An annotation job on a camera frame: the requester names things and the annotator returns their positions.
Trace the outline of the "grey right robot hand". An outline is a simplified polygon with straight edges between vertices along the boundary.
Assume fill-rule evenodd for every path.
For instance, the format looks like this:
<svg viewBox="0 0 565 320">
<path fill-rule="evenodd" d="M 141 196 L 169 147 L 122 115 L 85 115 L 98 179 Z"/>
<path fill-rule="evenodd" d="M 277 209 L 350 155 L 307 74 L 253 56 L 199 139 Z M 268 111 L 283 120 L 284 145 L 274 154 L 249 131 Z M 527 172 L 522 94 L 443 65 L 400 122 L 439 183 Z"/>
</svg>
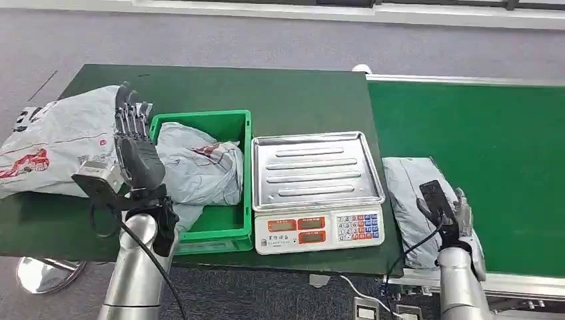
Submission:
<svg viewBox="0 0 565 320">
<path fill-rule="evenodd" d="M 473 237 L 472 208 L 464 191 L 455 189 L 457 200 L 454 202 L 455 211 L 444 218 L 442 227 L 442 247 L 458 247 L 472 253 L 476 241 Z"/>
</svg>

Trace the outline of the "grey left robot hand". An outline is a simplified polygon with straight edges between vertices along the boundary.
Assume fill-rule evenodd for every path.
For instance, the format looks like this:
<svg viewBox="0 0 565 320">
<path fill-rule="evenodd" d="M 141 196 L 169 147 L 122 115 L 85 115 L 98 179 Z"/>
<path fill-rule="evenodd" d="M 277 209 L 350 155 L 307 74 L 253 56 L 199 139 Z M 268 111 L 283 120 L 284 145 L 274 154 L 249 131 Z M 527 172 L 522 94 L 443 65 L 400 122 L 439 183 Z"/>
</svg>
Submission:
<svg viewBox="0 0 565 320">
<path fill-rule="evenodd" d="M 128 82 L 119 85 L 115 96 L 115 149 L 123 179 L 132 189 L 156 189 L 165 177 L 165 166 L 150 137 L 152 108 L 151 103 L 139 99 Z"/>
</svg>

